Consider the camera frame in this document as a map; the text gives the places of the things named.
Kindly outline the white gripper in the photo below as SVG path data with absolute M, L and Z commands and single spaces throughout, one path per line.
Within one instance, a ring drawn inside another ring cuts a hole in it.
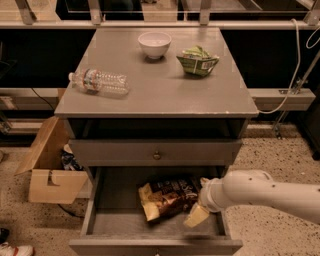
M 201 204 L 195 203 L 184 221 L 184 225 L 190 228 L 194 228 L 205 221 L 210 212 L 220 212 L 230 205 L 230 200 L 223 190 L 221 179 L 201 177 L 200 184 L 202 186 L 199 193 Z

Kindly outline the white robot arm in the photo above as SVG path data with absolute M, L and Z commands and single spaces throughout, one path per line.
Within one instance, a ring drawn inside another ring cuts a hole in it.
M 276 182 L 262 170 L 235 170 L 223 178 L 200 180 L 198 201 L 184 224 L 193 228 L 211 213 L 237 205 L 271 207 L 313 223 L 320 223 L 320 185 Z

